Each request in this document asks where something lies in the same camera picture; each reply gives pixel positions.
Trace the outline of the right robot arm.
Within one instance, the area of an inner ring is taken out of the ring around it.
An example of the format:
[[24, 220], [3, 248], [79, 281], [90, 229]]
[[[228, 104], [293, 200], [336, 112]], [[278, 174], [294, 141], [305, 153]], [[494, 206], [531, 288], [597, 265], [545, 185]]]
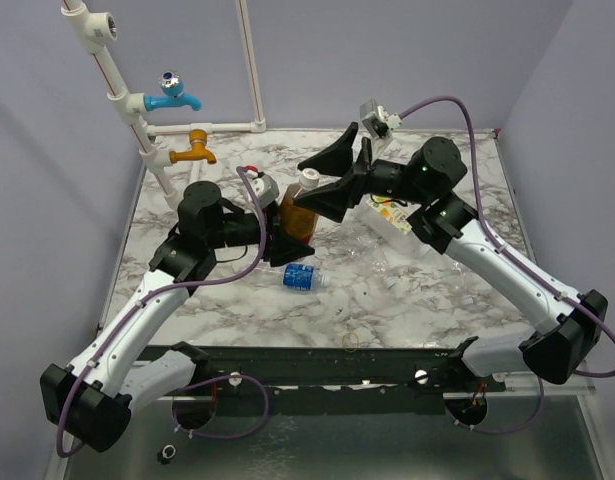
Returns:
[[335, 182], [300, 194], [295, 203], [334, 222], [366, 195], [405, 201], [417, 209], [407, 219], [414, 235], [436, 252], [468, 267], [511, 302], [530, 322], [526, 332], [474, 337], [460, 344], [447, 379], [467, 392], [495, 373], [532, 372], [562, 385], [600, 338], [607, 299], [556, 280], [497, 234], [453, 191], [467, 167], [456, 144], [445, 137], [427, 140], [405, 163], [372, 157], [370, 138], [353, 143], [357, 123], [326, 149], [299, 163], [335, 177]]

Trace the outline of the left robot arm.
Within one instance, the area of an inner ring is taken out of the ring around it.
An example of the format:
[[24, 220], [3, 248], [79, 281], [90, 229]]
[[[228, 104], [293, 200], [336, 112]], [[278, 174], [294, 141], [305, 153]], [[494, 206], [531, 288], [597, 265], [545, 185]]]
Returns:
[[200, 287], [225, 247], [256, 246], [257, 261], [284, 266], [313, 254], [283, 232], [278, 206], [253, 203], [247, 213], [225, 199], [217, 184], [189, 185], [177, 207], [177, 224], [149, 262], [136, 292], [99, 336], [65, 367], [51, 364], [40, 377], [48, 420], [97, 452], [110, 449], [133, 414], [161, 396], [201, 393], [223, 381], [208, 353], [185, 342], [160, 358], [133, 367], [155, 333]]

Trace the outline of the golden energy drink bottle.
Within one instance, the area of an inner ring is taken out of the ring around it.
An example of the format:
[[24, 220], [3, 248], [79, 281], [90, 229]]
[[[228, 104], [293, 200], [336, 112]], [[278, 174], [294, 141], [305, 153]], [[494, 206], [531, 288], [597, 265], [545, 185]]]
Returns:
[[306, 190], [299, 184], [299, 178], [290, 184], [279, 207], [280, 225], [283, 231], [296, 240], [309, 244], [316, 229], [318, 215], [310, 210], [295, 205], [296, 197]]

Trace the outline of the white bottle cap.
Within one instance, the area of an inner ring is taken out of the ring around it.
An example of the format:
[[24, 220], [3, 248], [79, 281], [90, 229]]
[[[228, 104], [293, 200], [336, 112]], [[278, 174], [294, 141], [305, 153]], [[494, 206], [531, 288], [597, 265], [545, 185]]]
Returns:
[[318, 187], [320, 173], [313, 168], [305, 168], [300, 173], [299, 184], [303, 189], [313, 190]]

